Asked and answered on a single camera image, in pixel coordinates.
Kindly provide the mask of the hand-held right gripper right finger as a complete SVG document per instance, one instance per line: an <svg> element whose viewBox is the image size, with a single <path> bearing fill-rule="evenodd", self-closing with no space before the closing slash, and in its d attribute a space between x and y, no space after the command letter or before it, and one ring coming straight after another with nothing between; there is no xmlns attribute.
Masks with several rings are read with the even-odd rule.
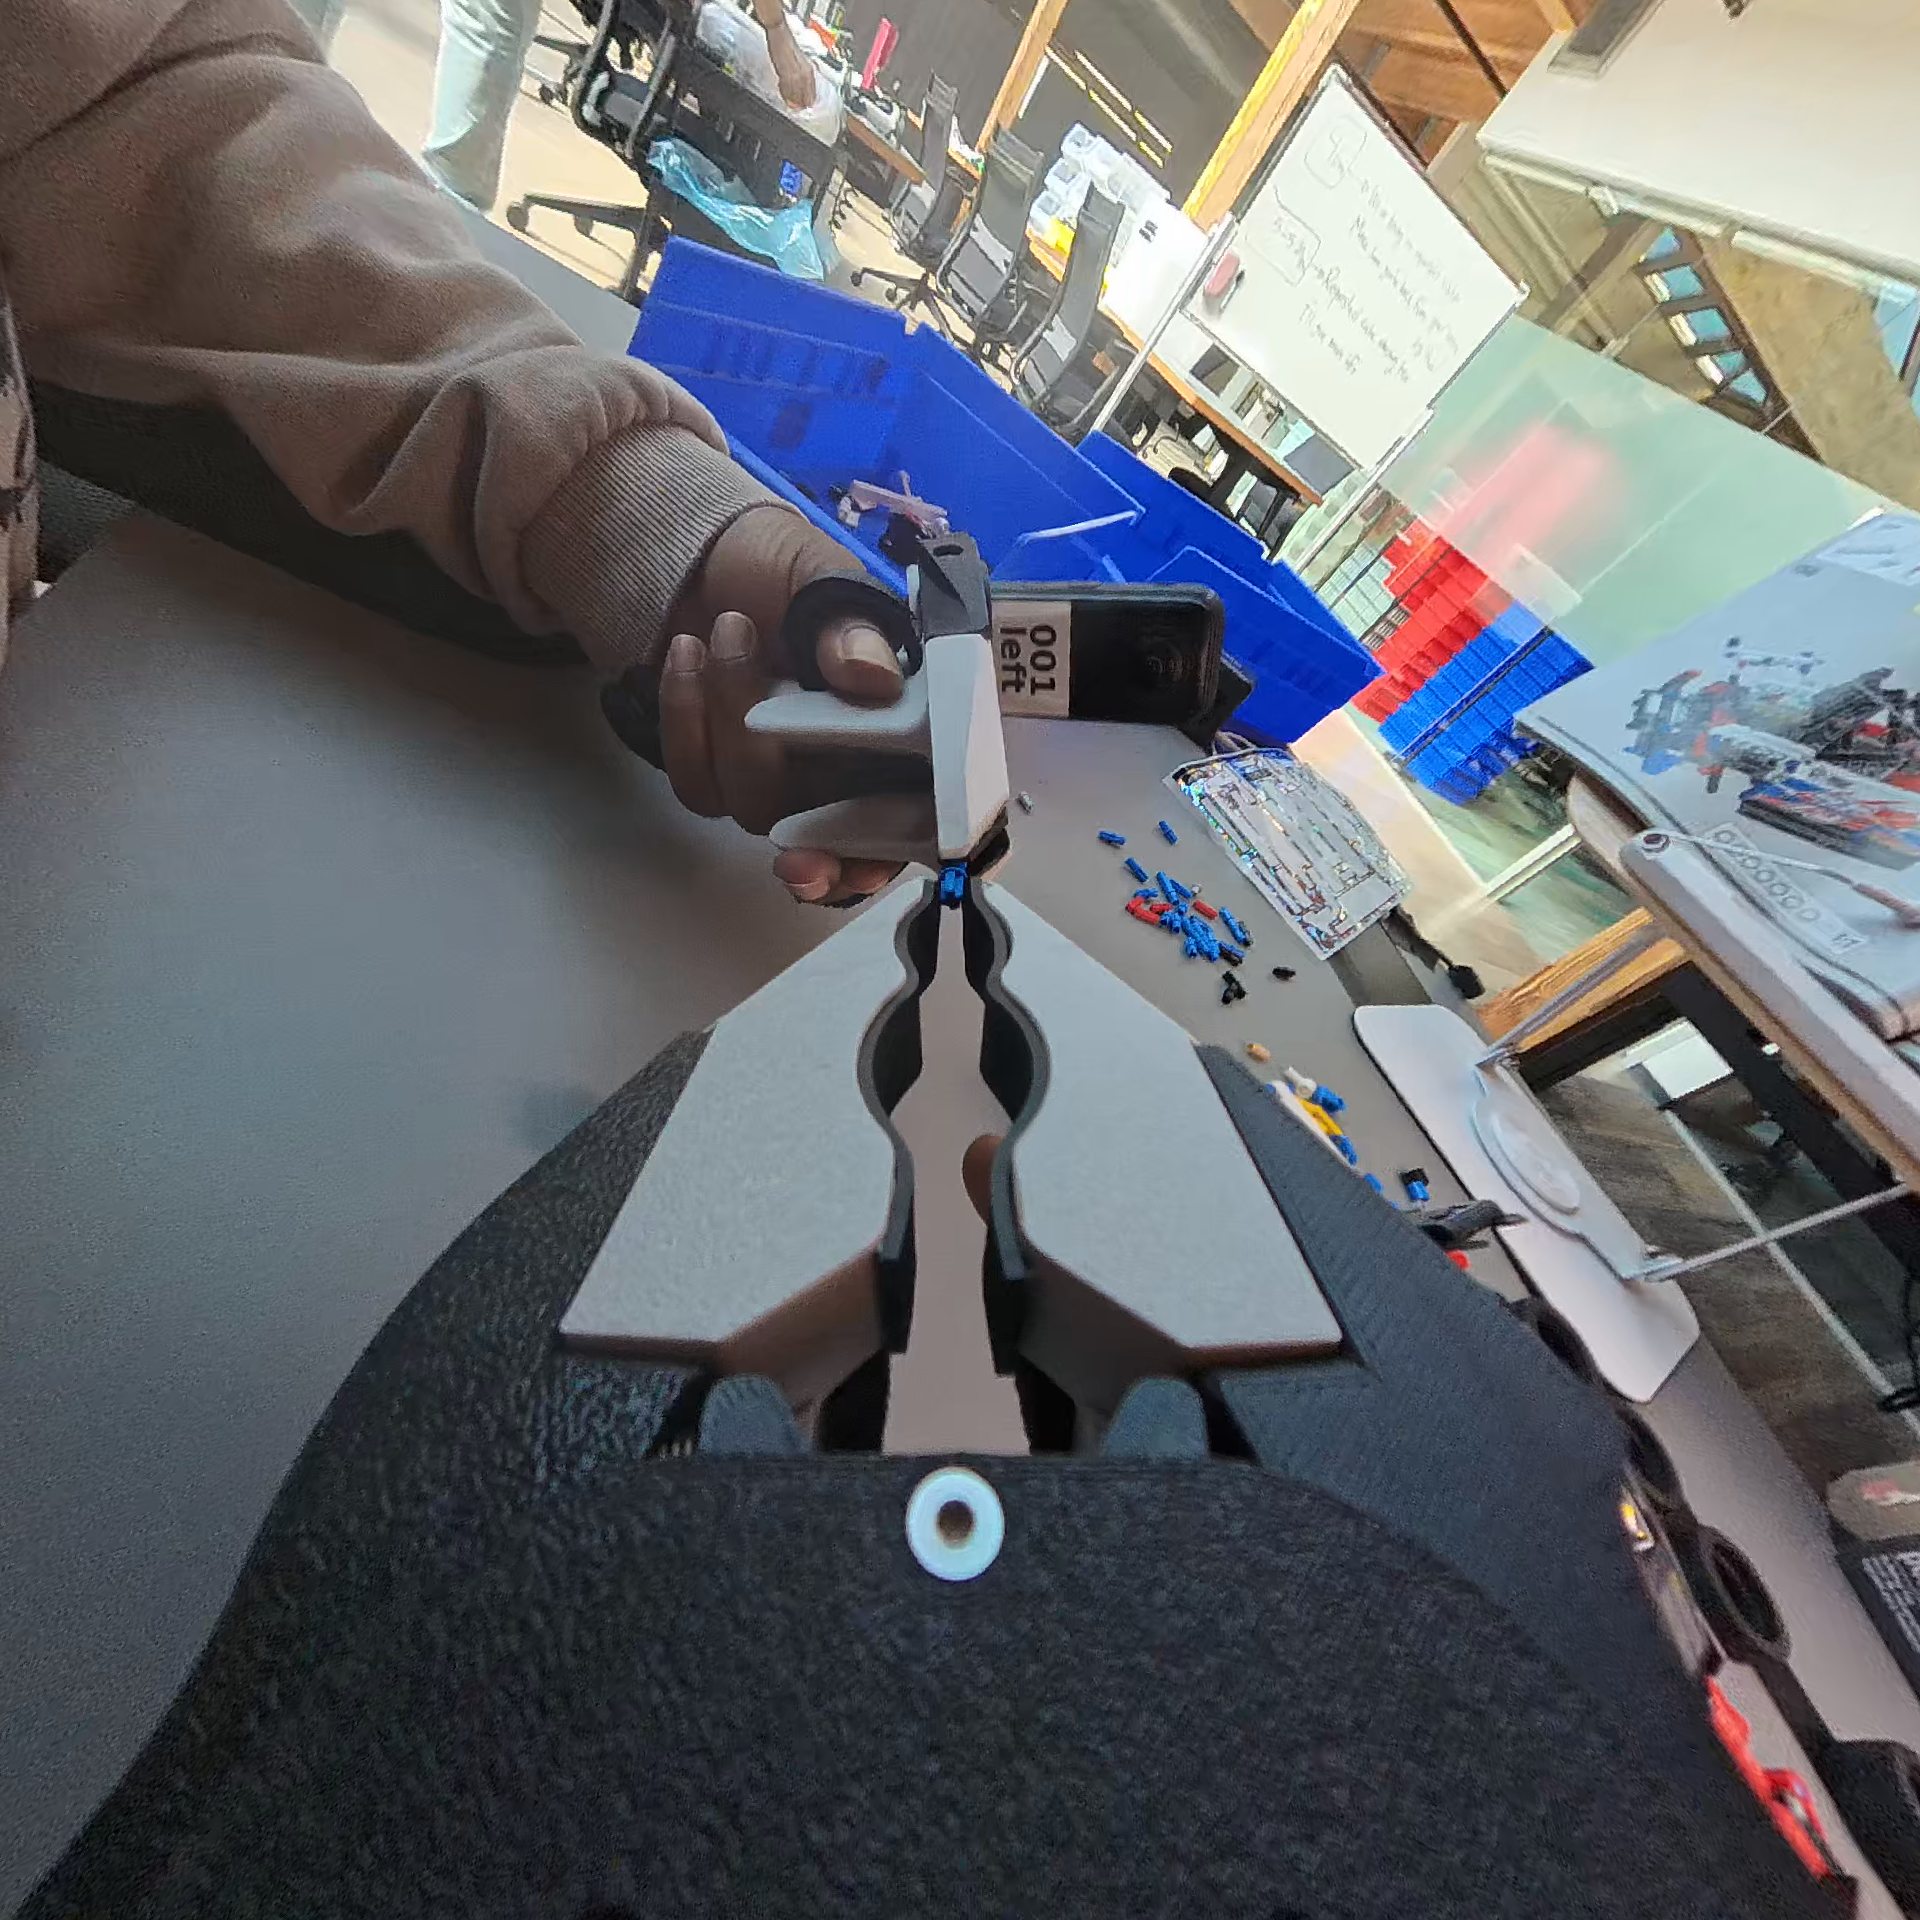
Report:
<svg viewBox="0 0 1920 1920"><path fill-rule="evenodd" d="M989 1161L984 1309L1000 1371L1142 1382L1321 1358L1342 1343L1250 1132L1247 1073L994 883L960 907Z"/></svg>

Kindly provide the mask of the wall of red blue bins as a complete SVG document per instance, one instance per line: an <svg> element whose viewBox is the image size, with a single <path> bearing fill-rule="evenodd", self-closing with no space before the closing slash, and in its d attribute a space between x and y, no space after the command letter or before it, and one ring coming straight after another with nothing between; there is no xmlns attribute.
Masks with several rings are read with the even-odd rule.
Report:
<svg viewBox="0 0 1920 1920"><path fill-rule="evenodd" d="M1541 747L1518 714L1594 664L1419 519L1382 558L1388 608L1363 636L1378 677L1351 711L1423 792L1477 804Z"/></svg>

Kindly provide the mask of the holographic sticker sheet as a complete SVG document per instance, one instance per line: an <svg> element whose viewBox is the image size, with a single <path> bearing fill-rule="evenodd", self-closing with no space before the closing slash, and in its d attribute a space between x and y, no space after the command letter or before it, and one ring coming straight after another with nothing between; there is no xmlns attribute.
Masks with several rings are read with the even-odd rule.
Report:
<svg viewBox="0 0 1920 1920"><path fill-rule="evenodd" d="M1165 787L1319 961L1412 898L1412 878L1375 826L1289 747L1186 761Z"/></svg>

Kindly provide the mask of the instruction booklet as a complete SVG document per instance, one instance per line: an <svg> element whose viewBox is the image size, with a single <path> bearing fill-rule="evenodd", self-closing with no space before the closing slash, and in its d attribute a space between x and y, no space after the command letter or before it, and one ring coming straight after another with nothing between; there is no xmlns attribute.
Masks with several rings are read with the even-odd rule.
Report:
<svg viewBox="0 0 1920 1920"><path fill-rule="evenodd" d="M1518 714L1649 826L1916 874L1916 515L1806 558Z"/></svg>

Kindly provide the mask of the blue plastic bag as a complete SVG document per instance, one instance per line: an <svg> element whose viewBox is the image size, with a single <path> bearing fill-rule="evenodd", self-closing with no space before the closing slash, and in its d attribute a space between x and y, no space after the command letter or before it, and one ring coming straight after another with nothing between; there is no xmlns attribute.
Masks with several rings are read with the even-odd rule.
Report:
<svg viewBox="0 0 1920 1920"><path fill-rule="evenodd" d="M642 176L649 213L666 234L730 250L792 281L827 285L828 257L814 198L787 195L780 186L760 192L682 137L655 137L648 147Z"/></svg>

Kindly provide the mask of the person's left forearm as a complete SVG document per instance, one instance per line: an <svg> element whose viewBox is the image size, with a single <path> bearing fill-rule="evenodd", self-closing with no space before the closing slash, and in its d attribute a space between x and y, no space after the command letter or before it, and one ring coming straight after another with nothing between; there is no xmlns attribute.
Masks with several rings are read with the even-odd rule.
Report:
<svg viewBox="0 0 1920 1920"><path fill-rule="evenodd" d="M2 3L2 290L28 381L207 414L329 537L606 669L780 507L483 257L284 3Z"/></svg>

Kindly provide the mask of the cluttered wooden workbench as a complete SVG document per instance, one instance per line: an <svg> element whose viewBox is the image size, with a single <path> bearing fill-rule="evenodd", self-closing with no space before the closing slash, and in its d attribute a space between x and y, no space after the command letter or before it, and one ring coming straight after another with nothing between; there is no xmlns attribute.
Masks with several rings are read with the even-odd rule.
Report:
<svg viewBox="0 0 1920 1920"><path fill-rule="evenodd" d="M931 95L951 103L946 176L981 181L981 133L1021 26L1000 3L690 3L686 17L676 93L690 111L746 154L766 133L780 191L801 191L820 156L823 181L877 198L931 174Z"/></svg>

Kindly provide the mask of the blue labelled storage bin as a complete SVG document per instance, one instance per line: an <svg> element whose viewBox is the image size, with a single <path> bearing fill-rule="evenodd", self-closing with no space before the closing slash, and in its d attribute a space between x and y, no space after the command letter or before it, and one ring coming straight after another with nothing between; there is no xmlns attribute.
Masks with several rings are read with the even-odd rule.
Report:
<svg viewBox="0 0 1920 1920"><path fill-rule="evenodd" d="M632 354L723 426L742 468L900 581L882 519L841 527L853 483L945 509L995 581L1142 586L1142 509L931 325L727 250L671 239Z"/></svg>

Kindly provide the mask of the stack of clear storage boxes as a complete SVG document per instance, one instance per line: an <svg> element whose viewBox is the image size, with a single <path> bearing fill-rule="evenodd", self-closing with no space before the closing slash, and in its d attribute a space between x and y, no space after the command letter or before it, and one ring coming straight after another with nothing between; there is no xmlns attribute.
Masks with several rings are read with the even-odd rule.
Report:
<svg viewBox="0 0 1920 1920"><path fill-rule="evenodd" d="M1074 230L1091 192L1133 213L1165 201L1164 181L1133 154L1116 151L1104 133L1074 122L1051 151L1046 186L1031 205L1036 218Z"/></svg>

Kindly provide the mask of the dark printed box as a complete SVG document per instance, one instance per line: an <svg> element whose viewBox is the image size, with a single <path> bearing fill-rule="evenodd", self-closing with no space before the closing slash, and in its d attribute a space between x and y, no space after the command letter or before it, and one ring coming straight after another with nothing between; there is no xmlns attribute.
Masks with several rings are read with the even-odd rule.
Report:
<svg viewBox="0 0 1920 1920"><path fill-rule="evenodd" d="M1916 1459L1836 1477L1825 1506L1838 1563L1916 1690Z"/></svg>

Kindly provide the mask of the grey brick parts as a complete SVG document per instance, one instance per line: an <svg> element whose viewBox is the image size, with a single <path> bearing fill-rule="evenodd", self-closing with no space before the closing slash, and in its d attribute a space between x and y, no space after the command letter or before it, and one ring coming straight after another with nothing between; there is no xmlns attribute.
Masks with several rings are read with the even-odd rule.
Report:
<svg viewBox="0 0 1920 1920"><path fill-rule="evenodd" d="M911 494L908 480L900 480L897 485L882 485L864 477L856 477L848 483L828 485L828 507L833 507L837 524L848 537L864 539L862 529L869 519L876 519L876 527L877 527L877 531L872 537L876 543L885 543L885 539L924 543L924 539L946 539L954 531L946 509Z"/></svg>

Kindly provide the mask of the person's left hand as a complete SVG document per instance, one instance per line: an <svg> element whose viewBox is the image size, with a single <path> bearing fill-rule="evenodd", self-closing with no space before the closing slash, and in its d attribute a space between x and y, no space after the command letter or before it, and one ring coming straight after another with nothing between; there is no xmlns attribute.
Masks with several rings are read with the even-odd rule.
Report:
<svg viewBox="0 0 1920 1920"><path fill-rule="evenodd" d="M757 507L690 577L660 666L660 754L690 812L770 837L789 812L853 792L853 773L828 772L823 757L789 761L780 742L747 729L747 711L775 681L801 677L778 644L787 605L845 566L845 548L820 527ZM859 618L820 629L816 664L820 680L853 706L891 706L903 686L897 654ZM885 891L900 864L787 848L775 857L775 874L802 906L853 906Z"/></svg>

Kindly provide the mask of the toy brick race car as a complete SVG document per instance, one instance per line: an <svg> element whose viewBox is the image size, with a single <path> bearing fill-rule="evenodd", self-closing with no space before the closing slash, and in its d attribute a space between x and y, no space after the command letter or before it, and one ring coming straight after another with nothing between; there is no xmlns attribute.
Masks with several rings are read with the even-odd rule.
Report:
<svg viewBox="0 0 1920 1920"><path fill-rule="evenodd" d="M1652 1628L1697 1683L1746 1670L1885 1894L1916 1916L1916 1742L1844 1736L1806 1690L1789 1610L1750 1548L1697 1506L1718 1473L1761 1496L1755 1420L1713 1413L1675 1462L1652 1411L1686 1411L1709 1346L1681 1290L1579 1271L1514 1303L1444 1260L1423 1228L1364 1257L1351 1343L1397 1413L1405 1525L1588 1688L1649 1732Z"/></svg>

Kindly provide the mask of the pile of small brick pins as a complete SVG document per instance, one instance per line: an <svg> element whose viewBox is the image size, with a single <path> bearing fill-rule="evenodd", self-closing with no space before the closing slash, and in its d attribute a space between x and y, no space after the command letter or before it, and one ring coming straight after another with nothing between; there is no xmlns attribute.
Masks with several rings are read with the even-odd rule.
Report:
<svg viewBox="0 0 1920 1920"><path fill-rule="evenodd" d="M1198 889L1148 870L1116 831L1096 831L1096 846L1116 857L1116 872L1128 878L1120 910L1128 920L1148 928L1176 943L1189 962L1206 962L1239 972L1247 962L1247 928L1202 898Z"/></svg>

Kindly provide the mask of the long wooden table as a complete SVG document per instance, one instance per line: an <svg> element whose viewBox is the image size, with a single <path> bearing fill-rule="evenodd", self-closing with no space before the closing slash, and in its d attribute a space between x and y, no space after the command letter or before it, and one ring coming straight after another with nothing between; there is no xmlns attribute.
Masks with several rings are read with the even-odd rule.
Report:
<svg viewBox="0 0 1920 1920"><path fill-rule="evenodd" d="M1091 369L1100 377L1100 384L1091 391L1091 402L1074 411L1051 417L1042 411L1048 426L1057 429L1061 437L1072 443L1085 442L1094 431L1094 417L1116 421L1122 407L1133 407L1131 399L1135 381L1147 380L1147 399L1165 402L1154 417L1198 417L1213 429L1213 442L1223 451L1228 463L1207 483L1206 500L1216 507L1235 503L1239 477L1259 475L1266 483L1293 494L1307 503L1307 509L1319 507L1327 494L1313 485L1301 471L1293 471L1276 451L1265 447L1247 421L1235 417L1218 396L1202 389L1189 380L1189 372L1165 362L1159 354L1139 359L1139 336L1100 302L1094 319L1094 354Z"/></svg>

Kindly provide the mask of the grey desk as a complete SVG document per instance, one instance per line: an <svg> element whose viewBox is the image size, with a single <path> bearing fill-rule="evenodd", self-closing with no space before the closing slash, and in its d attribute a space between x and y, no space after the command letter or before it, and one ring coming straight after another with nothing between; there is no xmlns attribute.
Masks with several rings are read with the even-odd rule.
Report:
<svg viewBox="0 0 1920 1920"><path fill-rule="evenodd" d="M1180 733L1011 723L1011 891L1228 1056L1091 831ZM686 816L578 669L128 519L2 672L2 1911L1898 1915L1746 1670L1649 1732L1397 1511L1412 1221L1265 1092L1333 1354L1000 1371L960 910L920 999L908 1346L820 1405L559 1337L708 1030L856 914ZM1811 1632L1914 1694L1768 1427L1652 1411Z"/></svg>

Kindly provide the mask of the person's beige hoodie torso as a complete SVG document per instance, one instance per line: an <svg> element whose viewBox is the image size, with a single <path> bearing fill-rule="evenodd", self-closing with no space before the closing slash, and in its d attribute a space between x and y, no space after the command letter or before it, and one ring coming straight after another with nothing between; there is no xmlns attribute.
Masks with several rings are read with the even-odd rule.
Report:
<svg viewBox="0 0 1920 1920"><path fill-rule="evenodd" d="M12 302L2 290L2 664L15 618L39 599L39 443Z"/></svg>

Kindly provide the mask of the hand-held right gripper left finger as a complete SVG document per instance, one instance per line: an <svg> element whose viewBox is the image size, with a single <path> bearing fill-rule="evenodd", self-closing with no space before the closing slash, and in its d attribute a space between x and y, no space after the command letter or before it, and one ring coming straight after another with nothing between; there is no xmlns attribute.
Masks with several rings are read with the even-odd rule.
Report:
<svg viewBox="0 0 1920 1920"><path fill-rule="evenodd" d="M770 1378L820 1405L908 1346L938 886L900 883L723 1016L559 1337L580 1354Z"/></svg>

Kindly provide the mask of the black office chair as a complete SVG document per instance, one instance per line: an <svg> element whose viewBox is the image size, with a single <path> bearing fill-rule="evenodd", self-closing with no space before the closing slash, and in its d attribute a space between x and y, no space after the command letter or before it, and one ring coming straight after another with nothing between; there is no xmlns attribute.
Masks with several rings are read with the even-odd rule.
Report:
<svg viewBox="0 0 1920 1920"><path fill-rule="evenodd" d="M1017 399L1061 437L1077 442L1114 391L1114 325L1100 319L1100 290L1128 205L1094 186L1077 209L1065 279L1042 324L1011 365Z"/></svg>
<svg viewBox="0 0 1920 1920"><path fill-rule="evenodd" d="M693 214L705 230L698 201L686 201L660 176L653 151L682 137L682 66L694 52L694 3L587 3L575 8L590 23L590 39L573 57L563 81L541 89L544 100L563 100L575 132L613 154L638 181L641 201L594 201L550 192L525 192L503 209L516 234L531 233L536 213L565 214L578 234L613 230L626 239L626 266L613 293L642 308L660 250Z"/></svg>
<svg viewBox="0 0 1920 1920"><path fill-rule="evenodd" d="M1021 257L1042 176L1046 156L1017 132L995 132L970 191L946 176L933 195L911 191L900 198L900 213L924 198L919 222L896 222L896 247L914 272L856 268L853 286L882 286L896 311L920 311L967 359L989 365L1010 349L1021 314Z"/></svg>

